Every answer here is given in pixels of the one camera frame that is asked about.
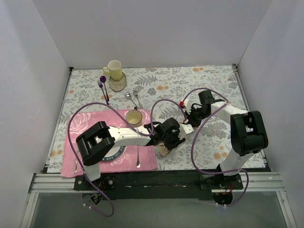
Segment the beige linen napkin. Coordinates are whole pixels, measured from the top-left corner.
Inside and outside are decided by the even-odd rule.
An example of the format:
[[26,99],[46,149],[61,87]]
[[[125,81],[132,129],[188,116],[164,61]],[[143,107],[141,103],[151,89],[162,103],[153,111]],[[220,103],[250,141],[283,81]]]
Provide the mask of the beige linen napkin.
[[171,151],[174,151],[179,145],[183,144],[192,134],[193,132],[181,133],[177,131],[173,133],[159,133],[159,144],[157,148],[161,156],[168,156]]

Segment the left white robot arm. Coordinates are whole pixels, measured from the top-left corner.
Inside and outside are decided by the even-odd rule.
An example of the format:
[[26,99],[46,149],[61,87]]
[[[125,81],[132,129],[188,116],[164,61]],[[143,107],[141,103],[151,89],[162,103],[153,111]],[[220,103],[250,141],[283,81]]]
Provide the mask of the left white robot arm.
[[108,126],[104,121],[97,122],[76,139],[81,154],[85,185],[96,190],[101,184],[99,162],[112,148],[123,146],[157,146],[163,144],[171,151],[185,141],[186,135],[192,133],[190,125],[179,123],[170,118],[163,123],[153,122],[137,127],[119,128]]

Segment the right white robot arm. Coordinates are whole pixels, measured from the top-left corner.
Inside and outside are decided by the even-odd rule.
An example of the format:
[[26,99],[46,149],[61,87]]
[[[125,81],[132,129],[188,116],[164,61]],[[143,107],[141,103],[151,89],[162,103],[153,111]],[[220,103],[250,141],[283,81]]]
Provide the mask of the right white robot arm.
[[214,90],[201,88],[200,103],[191,104],[188,98],[180,102],[189,123],[201,131],[211,117],[217,117],[230,125],[232,149],[214,172],[199,169],[202,189],[232,189],[241,187],[243,165],[255,154],[268,146],[268,137],[259,111],[246,111],[233,107],[223,95],[213,97]]

